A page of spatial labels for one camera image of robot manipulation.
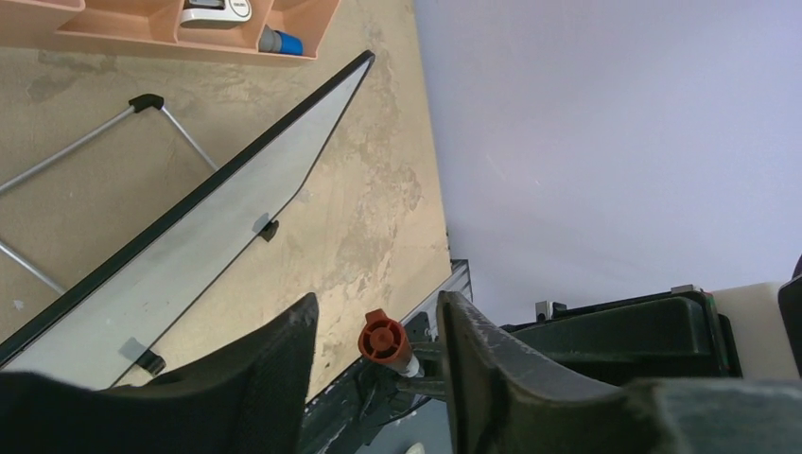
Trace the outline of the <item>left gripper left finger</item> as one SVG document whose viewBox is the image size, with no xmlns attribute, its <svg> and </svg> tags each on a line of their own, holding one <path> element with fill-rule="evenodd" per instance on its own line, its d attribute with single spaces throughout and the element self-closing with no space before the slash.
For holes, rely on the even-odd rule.
<svg viewBox="0 0 802 454">
<path fill-rule="evenodd" d="M 252 333 L 143 386 L 91 391 L 1 376 L 5 453 L 294 453 L 319 305 L 308 293 Z"/>
</svg>

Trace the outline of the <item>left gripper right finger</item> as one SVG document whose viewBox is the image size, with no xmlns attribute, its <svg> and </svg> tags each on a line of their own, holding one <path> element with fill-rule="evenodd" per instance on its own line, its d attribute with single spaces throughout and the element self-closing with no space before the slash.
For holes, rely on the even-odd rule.
<svg viewBox="0 0 802 454">
<path fill-rule="evenodd" d="M 797 453 L 801 385 L 578 374 L 491 323 L 463 295 L 437 302 L 457 453 Z"/>
</svg>

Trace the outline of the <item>red marker cap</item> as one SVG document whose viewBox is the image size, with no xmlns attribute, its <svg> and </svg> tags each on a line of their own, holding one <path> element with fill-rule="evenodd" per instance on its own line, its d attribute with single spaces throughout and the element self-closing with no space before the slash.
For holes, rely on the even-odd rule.
<svg viewBox="0 0 802 454">
<path fill-rule="evenodd" d="M 365 325 L 357 339 L 359 352 L 368 360 L 395 372 L 413 354 L 405 327 L 383 309 L 365 314 Z"/>
</svg>

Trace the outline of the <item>black framed whiteboard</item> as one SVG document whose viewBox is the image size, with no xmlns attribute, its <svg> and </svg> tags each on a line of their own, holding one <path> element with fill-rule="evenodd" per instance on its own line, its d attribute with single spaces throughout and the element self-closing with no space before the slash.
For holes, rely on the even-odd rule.
<svg viewBox="0 0 802 454">
<path fill-rule="evenodd" d="M 103 390 L 132 367 L 303 188 L 375 62 L 364 51 L 1 345 L 5 373 Z"/>
</svg>

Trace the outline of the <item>white red marker pen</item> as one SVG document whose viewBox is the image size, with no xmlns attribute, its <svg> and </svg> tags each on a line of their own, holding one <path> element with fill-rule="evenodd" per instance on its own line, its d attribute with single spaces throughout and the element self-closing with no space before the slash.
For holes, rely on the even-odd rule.
<svg viewBox="0 0 802 454">
<path fill-rule="evenodd" d="M 412 355 L 407 362 L 397 367 L 397 373 L 405 378 L 414 378 L 423 377 L 425 375 L 425 370 L 418 357 Z"/>
</svg>

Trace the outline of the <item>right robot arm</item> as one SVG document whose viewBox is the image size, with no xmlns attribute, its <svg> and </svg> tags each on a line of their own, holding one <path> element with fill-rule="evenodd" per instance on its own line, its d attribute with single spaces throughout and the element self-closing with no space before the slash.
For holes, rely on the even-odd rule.
<svg viewBox="0 0 802 454">
<path fill-rule="evenodd" d="M 646 377 L 801 377 L 801 268 L 786 282 L 694 285 L 592 306 L 542 301 L 504 329 L 555 362 L 622 385 Z"/>
</svg>

